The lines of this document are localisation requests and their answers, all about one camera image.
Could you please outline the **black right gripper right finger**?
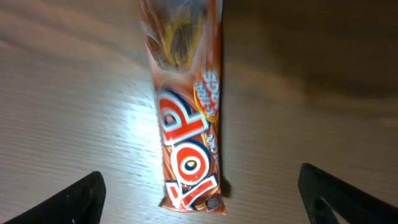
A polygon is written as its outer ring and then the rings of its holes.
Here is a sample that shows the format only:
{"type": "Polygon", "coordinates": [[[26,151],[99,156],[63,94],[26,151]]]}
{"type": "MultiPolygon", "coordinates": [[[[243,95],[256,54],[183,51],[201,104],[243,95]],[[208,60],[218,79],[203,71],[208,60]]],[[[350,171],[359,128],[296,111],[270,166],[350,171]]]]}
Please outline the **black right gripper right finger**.
{"type": "Polygon", "coordinates": [[[302,164],[298,189],[311,224],[338,223],[336,213],[348,223],[397,223],[397,207],[312,164],[302,164]]]}

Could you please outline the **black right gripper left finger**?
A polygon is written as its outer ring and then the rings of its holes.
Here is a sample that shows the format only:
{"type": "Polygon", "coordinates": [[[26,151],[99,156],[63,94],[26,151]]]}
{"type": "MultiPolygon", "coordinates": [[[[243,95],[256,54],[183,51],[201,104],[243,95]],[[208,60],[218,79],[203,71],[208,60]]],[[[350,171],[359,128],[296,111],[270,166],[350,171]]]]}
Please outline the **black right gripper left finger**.
{"type": "Polygon", "coordinates": [[[94,171],[5,224],[99,224],[105,198],[103,176],[94,171]]]}

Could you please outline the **orange Top chocolate bar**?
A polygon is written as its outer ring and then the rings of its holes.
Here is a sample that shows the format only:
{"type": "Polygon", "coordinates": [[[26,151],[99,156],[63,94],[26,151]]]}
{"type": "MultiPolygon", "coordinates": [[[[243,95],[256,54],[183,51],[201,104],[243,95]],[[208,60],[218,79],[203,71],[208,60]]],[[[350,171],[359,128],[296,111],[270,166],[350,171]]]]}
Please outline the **orange Top chocolate bar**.
{"type": "Polygon", "coordinates": [[[223,3],[141,0],[140,7],[162,143],[160,205],[225,214],[218,145],[223,3]]]}

